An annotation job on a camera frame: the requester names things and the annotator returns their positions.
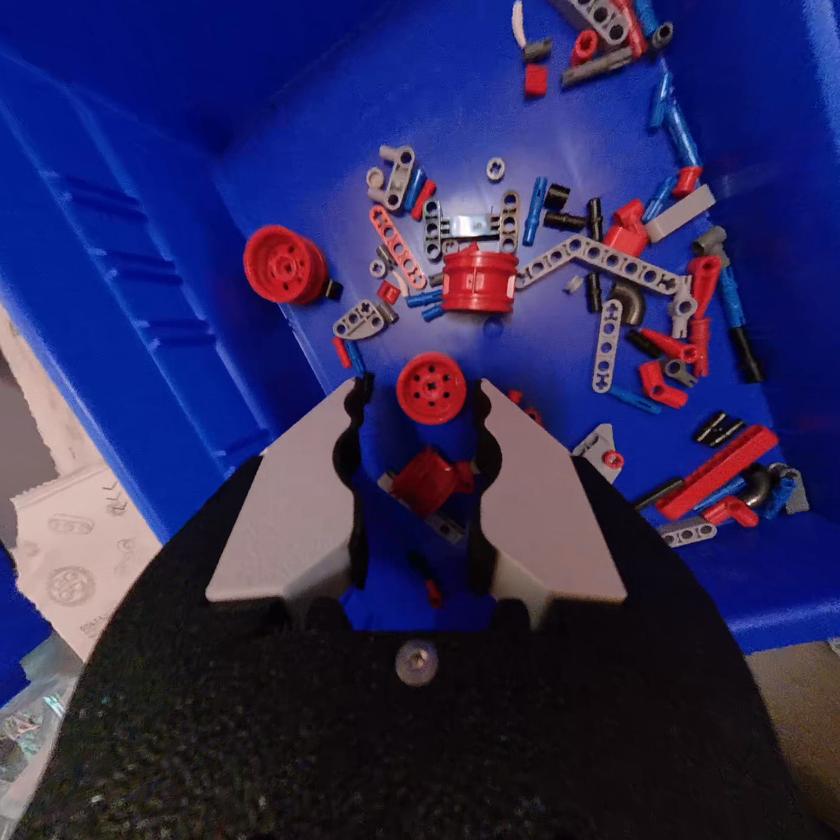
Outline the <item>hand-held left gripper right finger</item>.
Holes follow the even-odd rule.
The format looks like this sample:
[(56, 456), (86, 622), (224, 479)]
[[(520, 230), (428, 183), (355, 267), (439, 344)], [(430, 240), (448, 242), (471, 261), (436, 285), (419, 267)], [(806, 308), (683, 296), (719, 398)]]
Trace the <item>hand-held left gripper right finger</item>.
[(627, 589), (570, 451), (488, 379), (472, 392), (476, 506), (469, 587), (518, 600), (538, 627), (558, 601), (618, 605)]

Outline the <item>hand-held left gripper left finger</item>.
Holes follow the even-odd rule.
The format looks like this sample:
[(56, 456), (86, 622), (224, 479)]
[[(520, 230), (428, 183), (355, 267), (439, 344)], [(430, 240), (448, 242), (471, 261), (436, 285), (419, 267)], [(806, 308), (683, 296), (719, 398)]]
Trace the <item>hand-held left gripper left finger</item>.
[(206, 586), (225, 605), (279, 600), (302, 613), (368, 580), (368, 532), (355, 476), (368, 381), (339, 385), (264, 451)]

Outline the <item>red toy wheel hub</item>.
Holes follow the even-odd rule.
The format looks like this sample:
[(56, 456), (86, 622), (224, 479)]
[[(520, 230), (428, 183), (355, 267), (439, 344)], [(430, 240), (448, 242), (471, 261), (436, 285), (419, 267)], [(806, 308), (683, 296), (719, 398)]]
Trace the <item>red toy wheel hub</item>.
[(414, 422), (437, 426), (453, 421), (466, 404), (467, 379), (458, 364), (437, 351), (410, 360), (395, 386), (397, 401)]
[(444, 312), (508, 315), (513, 310), (518, 255), (476, 244), (444, 257)]
[(246, 278), (262, 298), (306, 306), (324, 297), (329, 268), (321, 249), (289, 229), (268, 225), (255, 231), (244, 252)]

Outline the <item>blue plastic bin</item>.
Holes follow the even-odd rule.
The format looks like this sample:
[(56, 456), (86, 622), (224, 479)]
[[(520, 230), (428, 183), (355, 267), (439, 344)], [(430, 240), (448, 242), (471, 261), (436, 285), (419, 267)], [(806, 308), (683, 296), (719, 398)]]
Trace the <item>blue plastic bin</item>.
[[(2, 301), (164, 542), (249, 456), (342, 383), (332, 324), (375, 295), (364, 175), (408, 144), (445, 212), (498, 207), (538, 176), (605, 222), (677, 172), (648, 132), (663, 72), (705, 167), (762, 384), (720, 298), (710, 375), (651, 416), (592, 392), (597, 319), (567, 266), (511, 315), (403, 311), (366, 344), (374, 480), (424, 439), (463, 457), (465, 411), (423, 430), (399, 410), (415, 354), (519, 389), (573, 446), (612, 423), (629, 499), (698, 467), (715, 411), (778, 435), (811, 509), (728, 522), (684, 553), (745, 653), (838, 636), (838, 2), (653, 2), (675, 25), (644, 58), (569, 91), (574, 31), (546, 2), (549, 90), (524, 97), (511, 2), (2, 2)], [(308, 238), (324, 297), (277, 304), (246, 278), (258, 229)]]

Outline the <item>red and grey brick assembly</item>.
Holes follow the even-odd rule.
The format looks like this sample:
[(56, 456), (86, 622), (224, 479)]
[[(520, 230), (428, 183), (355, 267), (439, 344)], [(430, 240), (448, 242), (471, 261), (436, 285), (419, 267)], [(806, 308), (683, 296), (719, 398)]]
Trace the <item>red and grey brick assembly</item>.
[(451, 463), (433, 448), (416, 455), (399, 473), (387, 471), (377, 486), (451, 545), (459, 543), (466, 530), (444, 510), (455, 495), (469, 495), (475, 488), (475, 473), (468, 461)]

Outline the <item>long red brick beam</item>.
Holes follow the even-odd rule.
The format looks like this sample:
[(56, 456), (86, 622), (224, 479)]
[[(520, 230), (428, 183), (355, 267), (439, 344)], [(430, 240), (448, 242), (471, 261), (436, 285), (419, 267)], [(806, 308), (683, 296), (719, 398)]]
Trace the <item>long red brick beam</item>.
[(655, 508), (668, 520), (681, 518), (779, 443), (777, 434), (763, 425), (747, 427), (685, 478), (684, 484), (657, 500)]

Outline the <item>pile of small brick pieces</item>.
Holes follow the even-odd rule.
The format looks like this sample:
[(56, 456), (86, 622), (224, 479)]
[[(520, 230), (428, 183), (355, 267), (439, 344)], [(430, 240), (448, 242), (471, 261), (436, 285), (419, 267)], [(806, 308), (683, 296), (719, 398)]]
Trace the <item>pile of small brick pieces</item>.
[[(630, 12), (631, 6), (635, 8), (637, 22), (640, 25), (639, 33), (648, 37), (649, 47), (651, 50), (660, 51), (665, 48), (665, 45), (670, 41), (673, 34), (673, 25), (662, 24), (658, 26), (658, 21), (654, 11), (650, 6), (651, 2), (621, 2), (619, 3), (620, 11), (624, 10)], [(630, 49), (630, 42), (627, 41), (627, 49), (619, 50), (603, 55), (598, 60), (591, 60), (588, 64), (583, 62), (583, 54), (578, 58), (574, 58), (573, 66), (568, 72), (563, 75), (563, 84), (571, 85), (573, 82), (584, 81), (591, 78), (586, 76), (584, 70), (592, 74), (595, 72), (607, 71), (611, 68), (615, 69), (623, 67), (624, 58), (627, 60), (634, 58), (635, 54)], [(677, 205), (670, 208), (665, 215), (660, 214), (660, 217), (654, 219), (652, 213), (655, 207), (662, 208), (667, 202), (666, 194), (674, 187), (673, 195), (685, 196), (683, 200), (681, 197), (683, 209), (686, 211), (683, 216), (686, 219), (693, 210), (688, 209), (688, 204), (695, 199), (700, 200), (700, 193), (708, 190), (705, 186), (702, 189), (695, 190), (695, 181), (700, 176), (701, 165), (695, 161), (695, 152), (697, 149), (694, 141), (690, 138), (690, 132), (686, 129), (682, 122), (681, 111), (677, 107), (677, 103), (673, 100), (671, 92), (670, 76), (665, 74), (662, 79), (662, 86), (659, 89), (656, 104), (652, 106), (651, 111), (651, 127), (663, 124), (663, 120), (669, 125), (668, 131), (672, 129), (673, 137), (677, 146), (679, 147), (679, 155), (686, 153), (684, 162), (688, 168), (679, 175), (679, 178), (672, 177), (668, 181), (668, 190), (665, 186), (657, 194), (658, 197), (651, 199), (647, 205), (640, 203), (635, 199), (631, 202), (629, 209), (616, 211), (615, 223), (607, 232), (606, 235), (597, 233), (601, 231), (599, 220), (596, 218), (595, 210), (600, 213), (600, 198), (592, 198), (589, 205), (589, 222), (575, 222), (570, 220), (569, 224), (560, 222), (558, 216), (557, 226), (566, 226), (575, 230), (582, 225), (588, 224), (591, 229), (590, 239), (598, 241), (606, 246), (620, 250), (630, 256), (635, 256), (644, 249), (645, 243), (651, 238), (651, 241), (659, 240), (667, 235), (670, 228), (662, 227), (659, 233), (654, 231), (654, 228), (665, 217), (668, 217), (671, 210), (676, 213)], [(678, 223), (681, 224), (683, 216), (677, 218), (674, 216), (673, 224), (675, 227)], [(718, 283), (718, 276), (720, 275), (720, 289), (721, 294), (724, 291), (729, 294), (731, 291), (733, 298), (727, 298), (728, 301), (734, 301), (732, 306), (728, 308), (728, 318), (732, 315), (736, 321), (741, 318), (741, 310), (739, 309), (739, 299), (735, 285), (729, 285), (731, 280), (731, 272), (729, 268), (721, 268), (724, 263), (726, 266), (729, 263), (724, 259), (723, 262), (719, 259), (719, 254), (722, 254), (720, 245), (696, 245), (697, 253), (705, 254), (693, 260), (686, 269), (690, 276), (690, 285), (685, 286), (679, 290), (675, 297), (669, 299), (670, 317), (673, 320), (673, 337), (660, 334), (657, 331), (650, 329), (631, 329), (626, 337), (631, 340), (634, 346), (637, 346), (641, 351), (648, 355), (657, 358), (665, 355), (661, 360), (646, 360), (644, 364), (638, 367), (640, 382), (642, 383), (645, 396), (636, 393), (628, 392), (627, 389), (622, 389), (614, 384), (614, 369), (616, 361), (617, 343), (621, 337), (621, 327), (623, 322), (626, 324), (641, 323), (644, 319), (644, 314), (640, 314), (634, 320), (632, 318), (631, 310), (634, 310), (635, 303), (641, 302), (644, 305), (644, 296), (641, 296), (638, 287), (631, 288), (634, 284), (619, 280), (615, 278), (613, 288), (613, 295), (609, 297), (604, 303), (601, 302), (600, 287), (598, 287), (597, 274), (591, 273), (587, 275), (587, 306), (592, 305), (593, 311), (600, 313), (600, 324), (598, 332), (598, 346), (594, 357), (594, 370), (592, 378), (592, 389), (597, 394), (608, 394), (614, 396), (616, 399), (623, 401), (627, 405), (636, 406), (640, 410), (652, 414), (660, 413), (662, 405), (669, 405), (674, 408), (680, 408), (686, 403), (687, 393), (681, 392), (678, 388), (671, 386), (664, 380), (664, 375), (674, 375), (680, 377), (686, 374), (686, 381), (688, 385), (693, 385), (695, 379), (699, 375), (706, 375), (708, 373), (708, 343), (709, 343), (709, 325), (710, 321), (705, 316), (704, 312), (707, 308), (708, 300), (711, 299), (716, 283)], [(427, 295), (416, 295), (414, 297), (406, 298), (406, 303), (413, 307), (420, 305), (422, 302), (441, 301), (443, 287), (436, 287), (432, 289)], [(378, 308), (372, 303), (363, 303), (360, 305), (360, 314), (353, 311), (347, 318), (339, 321), (334, 328), (335, 338), (332, 340), (333, 346), (345, 368), (353, 368), (359, 377), (364, 375), (365, 380), (371, 380), (372, 374), (365, 373), (364, 364), (358, 352), (357, 340), (362, 338), (361, 326), (363, 323), (363, 316), (375, 316), (371, 321), (374, 327), (382, 326), (386, 320), (387, 306), (385, 302)], [(423, 316), (435, 318), (443, 315), (444, 311), (441, 303), (436, 302), (433, 307), (429, 307), (423, 311)], [(696, 437), (698, 441), (705, 441), (705, 445), (718, 447), (722, 445), (725, 440), (733, 440), (741, 435), (743, 423), (738, 419), (736, 423), (726, 425), (723, 423), (727, 418), (724, 414), (718, 413), (715, 415), (714, 423), (710, 422), (704, 426), (701, 431), (702, 435)], [(607, 443), (606, 433), (611, 432), (612, 427), (608, 425), (599, 426), (595, 432), (590, 435), (578, 448), (574, 450), (574, 455), (580, 456), (583, 459), (588, 459), (596, 470), (600, 471), (608, 481), (614, 481), (618, 473), (624, 465), (624, 459), (621, 453), (617, 452), (613, 443)], [(684, 479), (669, 479), (664, 485), (658, 486), (639, 502), (634, 502), (637, 511), (653, 506), (656, 501), (668, 495), (671, 491), (676, 490), (684, 484)], [(752, 528), (759, 524), (760, 518), (771, 520), (776, 518), (782, 510), (786, 513), (793, 513), (794, 503), (798, 498), (799, 491), (802, 489), (802, 477), (799, 472), (790, 468), (787, 465), (772, 465), (769, 468), (761, 463), (752, 463), (748, 468), (740, 473), (740, 475), (731, 479), (727, 484), (715, 491), (707, 499), (698, 503), (692, 510), (699, 507), (700, 514), (695, 517), (682, 517), (674, 521), (667, 521), (663, 528), (659, 530), (660, 535), (665, 543), (671, 548), (685, 546), (696, 542), (710, 539), (715, 536), (717, 529), (724, 522), (732, 520), (739, 525)]]

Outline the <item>white printed paper bag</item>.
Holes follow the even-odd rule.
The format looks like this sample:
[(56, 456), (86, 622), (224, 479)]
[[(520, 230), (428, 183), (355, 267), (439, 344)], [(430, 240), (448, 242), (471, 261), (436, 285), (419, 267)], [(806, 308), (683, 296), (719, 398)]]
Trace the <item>white printed paper bag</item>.
[(103, 460), (11, 503), (17, 588), (87, 662), (161, 542)]

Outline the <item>long grey angled beam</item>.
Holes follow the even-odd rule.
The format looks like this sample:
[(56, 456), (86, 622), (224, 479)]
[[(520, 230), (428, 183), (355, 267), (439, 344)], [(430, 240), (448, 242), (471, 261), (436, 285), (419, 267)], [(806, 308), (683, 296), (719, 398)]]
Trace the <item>long grey angled beam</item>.
[(573, 235), (521, 266), (514, 288), (517, 291), (526, 289), (575, 261), (596, 272), (606, 272), (619, 280), (669, 297), (690, 285), (689, 276), (677, 275), (588, 237)]

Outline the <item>clear plastic bag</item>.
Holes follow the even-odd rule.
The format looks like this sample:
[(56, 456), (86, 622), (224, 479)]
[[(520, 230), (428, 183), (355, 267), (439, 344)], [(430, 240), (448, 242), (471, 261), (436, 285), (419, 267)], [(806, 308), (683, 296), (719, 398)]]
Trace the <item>clear plastic bag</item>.
[(11, 837), (55, 747), (83, 662), (58, 635), (22, 660), (27, 686), (1, 709), (1, 837)]

